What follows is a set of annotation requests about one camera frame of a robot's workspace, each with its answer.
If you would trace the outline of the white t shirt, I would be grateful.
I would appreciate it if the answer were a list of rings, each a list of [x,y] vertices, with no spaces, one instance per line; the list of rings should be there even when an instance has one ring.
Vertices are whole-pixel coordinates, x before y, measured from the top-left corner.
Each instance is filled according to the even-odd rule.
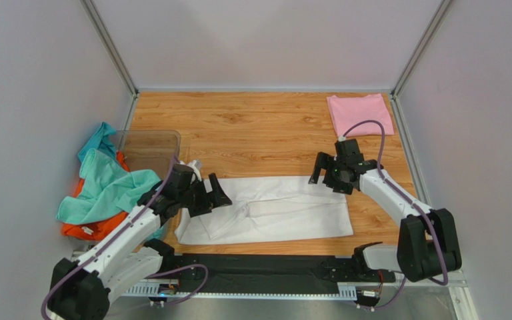
[[[220,180],[232,204],[198,217],[183,210],[182,245],[224,245],[345,237],[354,234],[344,194],[304,176]]]

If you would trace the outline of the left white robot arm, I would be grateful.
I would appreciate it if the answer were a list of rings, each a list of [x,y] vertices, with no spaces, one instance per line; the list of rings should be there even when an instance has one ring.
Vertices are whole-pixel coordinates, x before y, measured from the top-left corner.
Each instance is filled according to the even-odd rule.
[[[125,220],[76,260],[64,258],[53,269],[48,294],[40,313],[62,319],[104,319],[123,293],[144,279],[171,277],[185,270],[208,268],[200,263],[177,267],[174,250],[147,237],[185,209],[191,217],[232,205],[216,174],[209,174],[207,189],[200,164],[171,162],[166,177],[142,194]]]

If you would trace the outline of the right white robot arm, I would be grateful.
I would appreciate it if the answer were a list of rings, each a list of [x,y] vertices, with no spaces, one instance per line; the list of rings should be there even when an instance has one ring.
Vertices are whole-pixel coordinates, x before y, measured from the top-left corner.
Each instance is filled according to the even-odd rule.
[[[453,214],[416,199],[393,180],[378,160],[366,160],[355,139],[335,142],[335,155],[317,154],[310,184],[322,183],[335,193],[354,191],[370,197],[399,228],[396,246],[371,243],[356,248],[359,261],[372,270],[402,273],[411,282],[436,281],[462,266]]]

